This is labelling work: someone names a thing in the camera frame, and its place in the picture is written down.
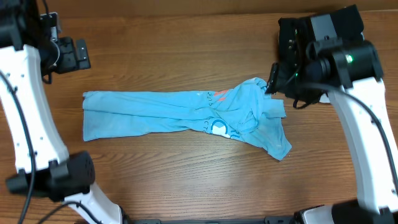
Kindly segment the light blue printed t-shirt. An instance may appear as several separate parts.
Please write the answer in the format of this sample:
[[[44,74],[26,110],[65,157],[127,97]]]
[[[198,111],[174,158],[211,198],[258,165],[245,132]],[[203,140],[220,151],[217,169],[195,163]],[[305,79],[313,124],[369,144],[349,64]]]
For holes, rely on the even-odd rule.
[[[83,139],[142,136],[192,129],[261,147],[282,160],[291,150],[282,126],[284,102],[261,78],[222,91],[89,91]]]

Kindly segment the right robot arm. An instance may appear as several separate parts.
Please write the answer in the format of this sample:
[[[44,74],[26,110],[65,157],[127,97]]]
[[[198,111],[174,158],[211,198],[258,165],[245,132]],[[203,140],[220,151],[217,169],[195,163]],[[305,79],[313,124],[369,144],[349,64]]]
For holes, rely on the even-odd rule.
[[[327,96],[343,127],[357,185],[356,199],[306,208],[288,217],[291,223],[397,222],[397,145],[382,66],[363,30],[354,7],[279,19],[279,59],[267,91],[304,106]]]

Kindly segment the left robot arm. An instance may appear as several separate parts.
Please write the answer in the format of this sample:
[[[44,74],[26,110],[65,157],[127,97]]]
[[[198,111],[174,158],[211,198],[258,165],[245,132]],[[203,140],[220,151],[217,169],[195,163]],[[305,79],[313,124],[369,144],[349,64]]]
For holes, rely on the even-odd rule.
[[[54,73],[91,67],[86,42],[59,32],[58,14],[41,14],[35,1],[1,2],[1,104],[16,159],[7,188],[70,207],[88,223],[128,223],[97,185],[88,152],[70,154],[53,121],[44,85]]]

